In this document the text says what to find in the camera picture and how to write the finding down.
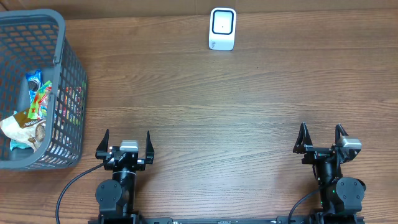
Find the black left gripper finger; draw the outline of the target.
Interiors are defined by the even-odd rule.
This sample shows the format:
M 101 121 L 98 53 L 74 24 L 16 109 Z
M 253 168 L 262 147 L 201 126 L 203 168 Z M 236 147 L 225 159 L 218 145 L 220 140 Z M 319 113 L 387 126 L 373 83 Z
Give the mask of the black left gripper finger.
M 147 131 L 146 135 L 146 153 L 145 153 L 145 164 L 153 164 L 154 161 L 154 148 L 150 140 L 150 132 Z
M 108 143 L 109 143 L 109 129 L 106 130 L 103 139 L 96 148 L 96 153 L 95 153 L 96 159 L 105 160 L 109 156 Z

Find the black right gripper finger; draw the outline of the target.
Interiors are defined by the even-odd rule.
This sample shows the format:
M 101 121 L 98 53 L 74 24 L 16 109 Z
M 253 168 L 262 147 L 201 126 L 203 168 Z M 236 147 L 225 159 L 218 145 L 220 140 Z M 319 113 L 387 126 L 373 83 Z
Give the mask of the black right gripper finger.
M 303 122 L 300 125 L 300 130 L 298 133 L 297 140 L 295 142 L 295 146 L 293 148 L 293 153 L 296 154 L 305 154 L 310 152 L 313 149 L 312 139 L 308 132 L 308 128 L 306 122 Z
M 341 124 L 337 124 L 335 126 L 335 144 L 336 145 L 345 145 L 346 144 L 346 137 L 348 133 L 342 127 Z

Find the beige brown cookie bag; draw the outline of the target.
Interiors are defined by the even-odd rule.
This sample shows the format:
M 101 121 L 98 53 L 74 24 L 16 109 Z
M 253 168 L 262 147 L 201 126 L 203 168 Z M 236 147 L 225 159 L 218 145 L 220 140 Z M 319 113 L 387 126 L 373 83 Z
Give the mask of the beige brown cookie bag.
M 10 139 L 38 150 L 45 137 L 45 119 L 31 119 L 29 110 L 20 111 L 1 121 L 2 132 Z

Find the green Haribo gummy bag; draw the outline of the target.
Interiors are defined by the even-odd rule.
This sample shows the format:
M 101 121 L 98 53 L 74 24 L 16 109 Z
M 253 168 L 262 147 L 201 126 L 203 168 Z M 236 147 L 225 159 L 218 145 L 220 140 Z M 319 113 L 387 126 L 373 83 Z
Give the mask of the green Haribo gummy bag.
M 34 96 L 33 102 L 30 104 L 27 117 L 30 119 L 44 119 L 47 116 L 49 103 L 49 94 L 52 91 L 52 82 L 45 82 Z

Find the light teal snack packet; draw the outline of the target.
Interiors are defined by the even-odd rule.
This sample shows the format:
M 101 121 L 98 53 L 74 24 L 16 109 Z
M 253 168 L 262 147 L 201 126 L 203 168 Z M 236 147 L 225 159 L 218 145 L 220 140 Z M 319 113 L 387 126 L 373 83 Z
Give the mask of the light teal snack packet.
M 13 151 L 15 149 L 32 149 L 32 147 L 26 143 L 16 141 L 11 139 L 10 141 L 10 150 Z

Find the blue Oreo cookie packet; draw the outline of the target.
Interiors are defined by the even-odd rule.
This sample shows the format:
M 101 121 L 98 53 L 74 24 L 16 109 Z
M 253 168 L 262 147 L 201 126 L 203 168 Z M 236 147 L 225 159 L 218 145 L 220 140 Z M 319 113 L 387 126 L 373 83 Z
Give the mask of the blue Oreo cookie packet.
M 36 70 L 34 73 L 26 73 L 25 78 L 28 84 L 30 103 L 32 103 L 38 89 L 43 85 L 42 71 Z

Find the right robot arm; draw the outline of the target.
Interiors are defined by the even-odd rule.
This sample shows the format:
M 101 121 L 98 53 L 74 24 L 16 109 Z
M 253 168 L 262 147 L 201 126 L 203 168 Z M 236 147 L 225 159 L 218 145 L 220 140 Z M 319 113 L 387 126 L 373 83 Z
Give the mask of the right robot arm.
M 335 142 L 330 147 L 315 147 L 306 123 L 300 125 L 293 152 L 302 154 L 302 164 L 311 165 L 318 188 L 301 198 L 290 210 L 287 222 L 295 223 L 364 223 L 356 214 L 362 210 L 366 184 L 345 177 L 341 165 L 352 161 L 361 151 L 358 138 L 349 136 L 342 125 L 335 126 Z M 312 195 L 320 195 L 320 208 L 304 218 L 294 218 L 295 209 Z

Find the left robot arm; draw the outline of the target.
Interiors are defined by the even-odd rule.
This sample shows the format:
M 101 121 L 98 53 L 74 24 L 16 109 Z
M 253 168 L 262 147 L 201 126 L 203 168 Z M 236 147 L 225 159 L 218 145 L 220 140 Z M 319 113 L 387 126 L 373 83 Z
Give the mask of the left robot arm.
M 98 223 L 145 223 L 141 213 L 134 209 L 136 178 L 138 171 L 154 161 L 154 148 L 150 133 L 146 134 L 145 157 L 139 157 L 139 145 L 135 140 L 123 140 L 119 146 L 109 146 L 109 131 L 96 149 L 95 157 L 104 162 L 104 169 L 112 172 L 112 178 L 103 181 L 96 189 L 99 204 Z

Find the white barcode scanner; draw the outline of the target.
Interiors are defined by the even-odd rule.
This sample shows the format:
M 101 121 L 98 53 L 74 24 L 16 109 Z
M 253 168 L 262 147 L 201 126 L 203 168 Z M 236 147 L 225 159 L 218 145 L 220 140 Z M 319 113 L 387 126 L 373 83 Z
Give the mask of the white barcode scanner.
M 211 50 L 234 49 L 236 11 L 228 7 L 216 7 L 210 13 L 208 46 Z

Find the grey plastic shopping basket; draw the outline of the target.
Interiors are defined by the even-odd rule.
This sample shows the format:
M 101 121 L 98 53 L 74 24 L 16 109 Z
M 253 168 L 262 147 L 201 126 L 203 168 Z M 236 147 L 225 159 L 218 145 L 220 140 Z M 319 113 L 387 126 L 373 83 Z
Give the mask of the grey plastic shopping basket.
M 65 31 L 51 9 L 1 13 L 1 119 L 28 111 L 26 74 L 40 70 L 42 81 L 52 83 L 43 143 L 36 151 L 11 149 L 1 134 L 2 170 L 64 169 L 81 158 L 88 80 Z

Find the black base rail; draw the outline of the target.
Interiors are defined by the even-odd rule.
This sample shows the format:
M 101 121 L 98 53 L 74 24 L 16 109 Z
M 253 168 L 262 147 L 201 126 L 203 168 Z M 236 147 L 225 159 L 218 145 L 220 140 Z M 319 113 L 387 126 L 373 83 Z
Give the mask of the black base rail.
M 100 223 L 144 223 L 144 224 L 286 224 L 288 223 L 288 217 L 278 216 L 276 218 L 266 218 L 266 219 L 234 219 L 234 218 L 199 218 L 199 219 L 172 219 L 169 217 L 162 218 L 144 218 L 138 221 L 136 215 L 131 218 L 125 219 L 115 219 L 115 220 L 105 220 L 104 218 L 98 217 L 96 220 L 88 220 L 89 224 L 100 224 Z M 337 221 L 336 219 L 326 219 L 324 223 L 355 223 L 354 220 L 347 221 Z M 304 223 L 317 223 L 316 221 L 310 221 L 308 216 L 294 216 L 290 219 L 292 224 L 304 224 Z M 360 224 L 365 224 L 363 217 L 357 217 L 357 222 Z

